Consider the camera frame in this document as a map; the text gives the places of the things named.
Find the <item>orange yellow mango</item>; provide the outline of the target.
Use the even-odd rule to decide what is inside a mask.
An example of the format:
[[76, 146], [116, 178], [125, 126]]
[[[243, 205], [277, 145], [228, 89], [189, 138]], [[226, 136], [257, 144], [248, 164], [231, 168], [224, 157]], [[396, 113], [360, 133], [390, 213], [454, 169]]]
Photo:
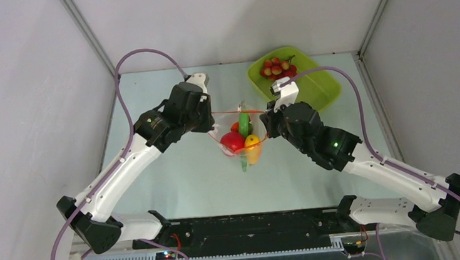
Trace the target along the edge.
[[262, 153], [262, 144], [256, 134], [251, 134], [245, 138], [244, 151], [249, 165], [256, 164]]

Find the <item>green cucumber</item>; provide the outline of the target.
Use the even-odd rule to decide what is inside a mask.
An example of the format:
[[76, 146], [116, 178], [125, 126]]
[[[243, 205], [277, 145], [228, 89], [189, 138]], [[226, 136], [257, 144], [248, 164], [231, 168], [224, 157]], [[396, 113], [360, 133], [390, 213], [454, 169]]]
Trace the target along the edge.
[[239, 122], [238, 132], [244, 138], [243, 148], [241, 149], [242, 152], [240, 154], [241, 166], [242, 166], [242, 171], [246, 172], [248, 168], [248, 160], [247, 160], [247, 154], [246, 154], [247, 146], [246, 146], [245, 141], [249, 133], [249, 129], [248, 129], [249, 124], [250, 124], [249, 114], [245, 112], [240, 112], [238, 122]]

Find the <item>red cherry bunch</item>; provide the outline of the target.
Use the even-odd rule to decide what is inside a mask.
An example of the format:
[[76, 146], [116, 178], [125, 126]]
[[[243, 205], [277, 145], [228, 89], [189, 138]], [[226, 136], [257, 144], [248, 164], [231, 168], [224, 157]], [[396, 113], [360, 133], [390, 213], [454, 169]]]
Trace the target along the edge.
[[291, 55], [284, 60], [279, 57], [264, 60], [260, 69], [260, 76], [270, 81], [294, 77], [298, 72], [297, 67], [292, 63], [294, 57], [294, 55]]

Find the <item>clear zip bag orange zipper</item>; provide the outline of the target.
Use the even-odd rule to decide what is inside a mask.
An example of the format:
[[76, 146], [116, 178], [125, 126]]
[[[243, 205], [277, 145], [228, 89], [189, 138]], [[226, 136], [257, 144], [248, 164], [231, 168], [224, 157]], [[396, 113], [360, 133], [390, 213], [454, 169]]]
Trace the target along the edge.
[[209, 136], [226, 157], [239, 162], [242, 172], [260, 160], [263, 143], [268, 139], [267, 129], [260, 120], [263, 114], [243, 101], [234, 109], [212, 113], [214, 126]]

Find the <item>red apple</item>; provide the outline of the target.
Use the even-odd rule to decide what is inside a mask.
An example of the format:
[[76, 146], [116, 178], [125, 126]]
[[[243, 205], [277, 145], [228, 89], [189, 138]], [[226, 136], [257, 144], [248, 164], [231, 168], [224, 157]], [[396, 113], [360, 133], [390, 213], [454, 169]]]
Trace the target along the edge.
[[239, 132], [228, 132], [220, 139], [220, 144], [232, 152], [237, 152], [244, 148], [245, 138]]

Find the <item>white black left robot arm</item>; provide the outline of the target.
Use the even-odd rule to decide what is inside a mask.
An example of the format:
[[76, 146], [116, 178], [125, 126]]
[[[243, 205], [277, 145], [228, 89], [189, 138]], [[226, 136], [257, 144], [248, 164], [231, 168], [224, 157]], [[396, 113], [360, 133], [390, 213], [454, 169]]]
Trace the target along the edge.
[[172, 88], [168, 99], [140, 115], [127, 146], [107, 169], [75, 198], [64, 196], [56, 207], [71, 217], [72, 230], [95, 253], [122, 241], [146, 239], [157, 247], [170, 243], [169, 222], [157, 211], [140, 215], [113, 211], [122, 195], [146, 168], [188, 132], [213, 130], [210, 95], [203, 73], [189, 76]]

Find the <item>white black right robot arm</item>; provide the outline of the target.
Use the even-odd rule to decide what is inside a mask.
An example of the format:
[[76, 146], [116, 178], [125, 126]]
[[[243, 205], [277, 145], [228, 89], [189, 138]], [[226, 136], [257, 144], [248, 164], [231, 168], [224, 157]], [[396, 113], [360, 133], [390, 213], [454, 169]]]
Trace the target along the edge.
[[381, 157], [357, 135], [325, 126], [307, 103], [274, 110], [274, 101], [260, 115], [269, 138], [283, 137], [325, 170], [358, 175], [402, 195], [398, 199], [342, 198], [338, 226], [354, 231], [360, 225], [397, 224], [415, 227], [439, 241], [451, 241], [460, 211], [460, 175], [436, 176], [405, 163]]

